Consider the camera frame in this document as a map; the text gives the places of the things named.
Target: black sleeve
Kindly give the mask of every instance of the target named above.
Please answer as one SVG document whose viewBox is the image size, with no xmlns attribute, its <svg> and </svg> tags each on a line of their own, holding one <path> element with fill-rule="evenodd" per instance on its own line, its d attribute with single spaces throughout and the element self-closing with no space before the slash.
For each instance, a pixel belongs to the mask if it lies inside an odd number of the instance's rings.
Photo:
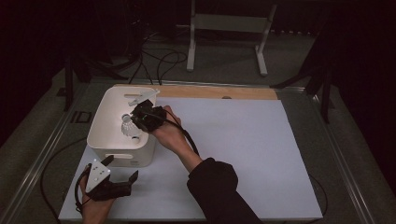
<svg viewBox="0 0 396 224">
<path fill-rule="evenodd" d="M 236 191 L 238 177 L 230 164 L 206 159 L 189 178 L 187 187 L 209 223 L 262 224 Z"/>
</svg>

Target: dark background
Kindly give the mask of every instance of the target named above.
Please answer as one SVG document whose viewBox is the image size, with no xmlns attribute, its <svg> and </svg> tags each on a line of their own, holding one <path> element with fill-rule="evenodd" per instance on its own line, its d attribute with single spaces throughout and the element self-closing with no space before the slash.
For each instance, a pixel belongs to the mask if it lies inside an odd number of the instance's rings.
<svg viewBox="0 0 396 224">
<path fill-rule="evenodd" d="M 122 4 L 121 1 L 111 2 L 115 5 L 108 12 L 106 7 L 100 8 L 102 16 L 109 14 L 107 16 L 114 19 L 115 23 L 125 20 L 111 17 L 117 14 L 117 4 Z M 220 14 L 260 16 L 265 13 L 262 8 L 267 8 L 265 3 L 257 1 L 249 4 L 243 1 L 244 4 L 235 3 L 233 7 L 219 8 L 217 4 L 221 4 L 221 1 L 199 2 L 197 11 L 216 11 Z M 49 89 L 51 78 L 64 68 L 64 55 L 70 50 L 81 49 L 92 57 L 98 57 L 97 60 L 109 59 L 109 53 L 123 53 L 122 48 L 112 44 L 111 39 L 125 38 L 128 31 L 122 31 L 124 28 L 120 27 L 118 32 L 106 32 L 108 25 L 105 23 L 110 20 L 105 22 L 103 17 L 98 16 L 98 9 L 93 6 L 98 3 L 108 4 L 105 0 L 96 3 L 90 0 L 7 0 L 0 3 L 1 145 Z M 130 8 L 133 14 L 128 20 L 140 18 L 153 29 L 169 36 L 175 36 L 176 24 L 190 22 L 189 1 L 148 0 L 144 4 L 139 1 L 130 3 L 134 7 Z M 318 36 L 305 61 L 305 67 L 321 63 L 323 55 L 327 55 L 334 46 L 337 47 L 332 83 L 339 87 L 394 192 L 395 10 L 396 6 L 391 0 L 336 5 L 309 1 L 292 5 L 284 3 L 276 11 L 272 27 L 279 35 L 284 31 Z M 109 33 L 117 34 L 110 37 L 106 35 Z"/>
</svg>

